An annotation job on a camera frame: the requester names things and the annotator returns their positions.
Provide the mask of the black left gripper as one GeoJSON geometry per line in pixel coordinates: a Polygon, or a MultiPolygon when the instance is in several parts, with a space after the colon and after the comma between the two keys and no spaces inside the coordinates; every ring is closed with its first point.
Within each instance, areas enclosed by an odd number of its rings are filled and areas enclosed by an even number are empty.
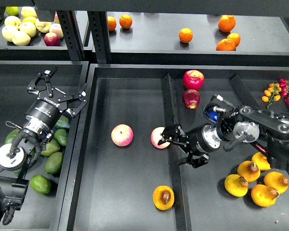
{"type": "Polygon", "coordinates": [[[30,81],[27,86],[27,92],[38,95],[36,101],[25,113],[26,116],[32,116],[42,121],[48,127],[54,127],[63,112],[67,112],[72,117],[75,117],[84,108],[87,103],[85,99],[86,87],[85,83],[80,92],[72,95],[66,95],[58,88],[53,88],[51,85],[51,78],[57,72],[58,66],[52,70],[45,70],[44,73],[37,72],[35,77],[30,81]],[[39,91],[37,84],[43,80],[46,85],[46,90],[39,91]],[[69,104],[79,101],[77,107],[70,107],[69,104]]]}

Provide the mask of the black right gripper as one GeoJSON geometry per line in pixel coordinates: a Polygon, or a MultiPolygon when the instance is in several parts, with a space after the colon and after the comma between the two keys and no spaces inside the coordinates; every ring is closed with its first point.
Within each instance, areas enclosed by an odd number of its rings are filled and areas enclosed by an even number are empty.
{"type": "Polygon", "coordinates": [[[180,147],[188,147],[187,157],[181,158],[178,165],[188,164],[193,168],[201,167],[209,162],[209,153],[217,151],[222,139],[217,129],[211,124],[198,126],[185,133],[180,124],[165,127],[158,145],[169,142],[180,147]]]}

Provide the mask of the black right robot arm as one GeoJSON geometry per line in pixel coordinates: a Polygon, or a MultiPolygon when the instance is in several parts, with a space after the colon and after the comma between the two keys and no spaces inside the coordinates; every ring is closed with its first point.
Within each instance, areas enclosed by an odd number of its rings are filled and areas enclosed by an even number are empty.
{"type": "Polygon", "coordinates": [[[194,168],[209,161],[209,154],[220,148],[226,152],[249,143],[266,156],[270,167],[289,170],[289,113],[234,107],[220,95],[213,95],[203,109],[209,123],[184,132],[176,124],[164,128],[158,145],[166,142],[180,147],[186,157],[179,164],[194,168]]]}

